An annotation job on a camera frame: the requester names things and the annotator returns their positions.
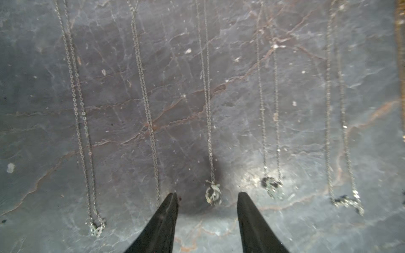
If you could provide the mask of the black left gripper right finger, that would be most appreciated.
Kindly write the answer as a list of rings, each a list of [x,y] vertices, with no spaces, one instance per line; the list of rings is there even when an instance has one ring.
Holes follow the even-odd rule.
[[[246,192],[237,200],[239,231],[244,253],[288,253]]]

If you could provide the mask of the silver necklace ring pendant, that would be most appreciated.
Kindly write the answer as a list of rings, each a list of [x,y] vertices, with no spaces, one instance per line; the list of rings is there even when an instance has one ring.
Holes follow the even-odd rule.
[[[281,167],[281,133],[279,121],[279,82],[277,53],[272,17],[268,10],[268,1],[259,1],[259,14],[256,22],[255,53],[259,92],[259,116],[262,135],[263,178],[261,186],[270,198],[283,200],[283,173]],[[263,80],[264,60],[272,62],[272,103],[265,98]]]

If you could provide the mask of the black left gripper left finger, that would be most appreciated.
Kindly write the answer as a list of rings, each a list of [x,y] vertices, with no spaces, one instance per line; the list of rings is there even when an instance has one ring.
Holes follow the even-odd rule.
[[[172,253],[178,208],[177,194],[168,194],[125,253]]]

